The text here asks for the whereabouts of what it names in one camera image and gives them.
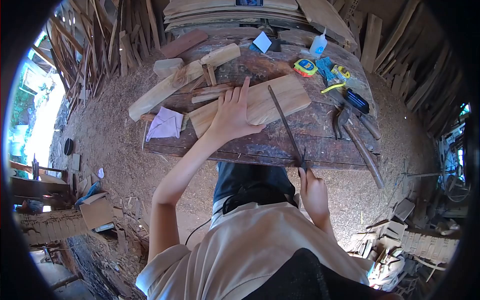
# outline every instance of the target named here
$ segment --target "beige t-shirt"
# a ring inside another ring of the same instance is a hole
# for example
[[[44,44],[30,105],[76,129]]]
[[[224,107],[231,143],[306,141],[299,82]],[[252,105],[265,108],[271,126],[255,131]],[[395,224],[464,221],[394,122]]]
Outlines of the beige t-shirt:
[[[216,202],[213,211],[222,204]],[[148,299],[242,299],[300,248],[312,251],[339,275],[368,284],[371,266],[362,269],[287,202],[248,203],[226,215],[215,214],[212,221],[192,251],[185,245],[172,246],[142,270],[136,285]]]

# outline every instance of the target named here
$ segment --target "wooden workbench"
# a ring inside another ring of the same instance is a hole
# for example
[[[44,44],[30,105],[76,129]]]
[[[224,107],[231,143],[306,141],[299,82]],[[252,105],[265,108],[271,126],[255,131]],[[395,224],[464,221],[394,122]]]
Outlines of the wooden workbench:
[[[252,40],[241,37],[221,40],[210,38],[200,47],[182,53],[180,57],[187,64],[232,41],[240,46],[241,56],[221,65],[215,71],[218,84],[235,82],[241,86],[245,76],[250,76],[252,86],[286,74],[296,74],[292,70],[295,61],[300,58],[313,59],[306,48],[281,45],[281,52],[267,52],[267,55],[273,58],[272,60],[249,50],[248,47]],[[329,56],[332,63],[343,65],[349,69],[352,78],[348,82],[348,87],[369,102],[370,115],[368,118],[375,126],[378,126],[376,105],[359,60],[341,46],[333,43],[328,44],[324,56]],[[339,106],[339,104],[330,96],[320,93],[325,89],[321,76],[316,74],[310,78],[303,78],[296,75],[312,103],[307,108],[287,116],[287,121],[299,148],[301,150],[306,148],[307,165],[312,168],[368,170],[363,158],[343,128],[343,139],[335,140],[332,122],[333,116],[337,113],[335,105]],[[158,113],[161,106],[178,112],[191,112],[209,103],[207,101],[192,104],[192,95],[189,93],[192,85],[193,83],[190,83],[168,97],[153,108],[151,113]],[[374,156],[380,154],[379,141],[372,137],[357,118],[353,117],[351,121],[367,148],[375,154]],[[183,156],[196,141],[197,136],[189,121],[186,130],[180,133],[179,139],[175,137],[152,138],[149,142],[144,142],[143,150],[150,153]],[[295,166],[293,147],[281,120],[268,124],[261,133],[228,142],[213,153],[210,159],[271,166]]]

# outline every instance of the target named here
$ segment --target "white paper square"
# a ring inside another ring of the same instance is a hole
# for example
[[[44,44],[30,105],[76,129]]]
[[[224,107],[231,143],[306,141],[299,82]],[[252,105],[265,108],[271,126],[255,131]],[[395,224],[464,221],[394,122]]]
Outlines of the white paper square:
[[[265,32],[262,31],[257,38],[253,41],[255,46],[257,46],[263,53],[267,52],[268,48],[272,44],[270,39],[267,37]]]

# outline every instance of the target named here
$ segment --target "hand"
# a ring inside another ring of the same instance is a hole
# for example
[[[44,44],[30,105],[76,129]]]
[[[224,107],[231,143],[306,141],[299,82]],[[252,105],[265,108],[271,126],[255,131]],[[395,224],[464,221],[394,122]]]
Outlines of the hand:
[[[330,217],[328,210],[327,186],[322,178],[316,178],[312,169],[299,168],[300,196],[305,210],[313,219],[313,215],[324,218]]]
[[[252,133],[259,133],[265,124],[251,125],[247,121],[247,100],[250,78],[245,77],[243,86],[227,91],[218,98],[218,111],[206,131],[206,135],[221,145]]]

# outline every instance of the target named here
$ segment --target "pink cloth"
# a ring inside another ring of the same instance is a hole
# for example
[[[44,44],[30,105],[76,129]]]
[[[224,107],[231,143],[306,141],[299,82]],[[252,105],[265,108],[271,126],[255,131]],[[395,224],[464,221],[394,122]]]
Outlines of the pink cloth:
[[[152,124],[150,124],[146,141],[148,142],[151,138],[171,136],[179,138],[182,120],[182,114],[168,108],[161,107],[160,111],[153,119]]]

